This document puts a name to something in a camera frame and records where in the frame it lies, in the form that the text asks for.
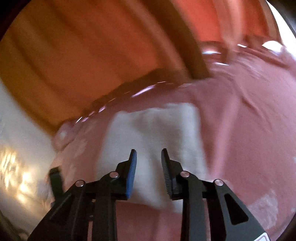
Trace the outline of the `orange curtain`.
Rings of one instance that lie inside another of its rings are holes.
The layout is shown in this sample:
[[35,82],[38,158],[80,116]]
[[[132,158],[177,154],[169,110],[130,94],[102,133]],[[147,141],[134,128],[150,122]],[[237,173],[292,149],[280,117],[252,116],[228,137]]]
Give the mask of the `orange curtain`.
[[[129,78],[162,67],[158,46],[123,1],[1,1],[1,79],[47,132]],[[198,41],[280,41],[266,1],[171,1]]]

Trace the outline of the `white knit sweater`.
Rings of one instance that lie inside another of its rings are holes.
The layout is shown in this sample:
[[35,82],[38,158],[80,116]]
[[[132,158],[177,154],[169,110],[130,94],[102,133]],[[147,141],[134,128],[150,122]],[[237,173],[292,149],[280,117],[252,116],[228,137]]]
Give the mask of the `white knit sweater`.
[[172,160],[205,180],[208,176],[201,137],[200,114],[189,103],[169,103],[128,113],[120,111],[105,134],[97,161],[96,178],[116,168],[137,152],[137,169],[130,202],[154,209],[182,211],[182,201],[171,201],[167,194],[161,164],[161,151],[167,149]]

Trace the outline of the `pink pillow with white button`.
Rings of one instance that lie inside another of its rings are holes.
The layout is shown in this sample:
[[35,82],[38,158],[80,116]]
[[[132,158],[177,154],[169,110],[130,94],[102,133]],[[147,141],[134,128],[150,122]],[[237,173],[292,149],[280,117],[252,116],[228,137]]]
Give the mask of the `pink pillow with white button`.
[[72,142],[81,129],[81,126],[75,121],[67,121],[60,126],[59,130],[52,138],[52,146],[56,151],[63,150]]

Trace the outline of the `brown wooden headboard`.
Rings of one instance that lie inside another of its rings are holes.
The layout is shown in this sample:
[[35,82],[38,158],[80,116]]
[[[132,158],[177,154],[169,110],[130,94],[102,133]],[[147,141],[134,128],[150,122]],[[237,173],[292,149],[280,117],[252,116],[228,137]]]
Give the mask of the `brown wooden headboard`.
[[155,83],[161,77],[171,81],[170,84],[161,84],[161,87],[178,86],[210,77],[198,41],[174,3],[171,1],[123,1],[122,3],[158,46],[164,64],[114,87],[85,108],[82,112],[83,117],[93,116],[104,105],[113,105],[117,100],[128,98],[140,87]]

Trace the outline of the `pink bed sheet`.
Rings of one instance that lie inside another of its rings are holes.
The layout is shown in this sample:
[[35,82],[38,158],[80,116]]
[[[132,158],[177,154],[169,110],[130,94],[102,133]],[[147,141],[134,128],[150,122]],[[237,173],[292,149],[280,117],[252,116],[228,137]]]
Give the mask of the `pink bed sheet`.
[[[120,111],[133,113],[189,103],[198,108],[208,176],[222,179],[276,240],[295,214],[295,60],[264,45],[242,47],[229,64],[208,56],[212,77],[180,87],[155,85],[117,100],[82,121],[81,129],[53,166],[64,185],[97,180],[105,134]],[[181,213],[144,204],[117,205],[120,240],[179,240]]]

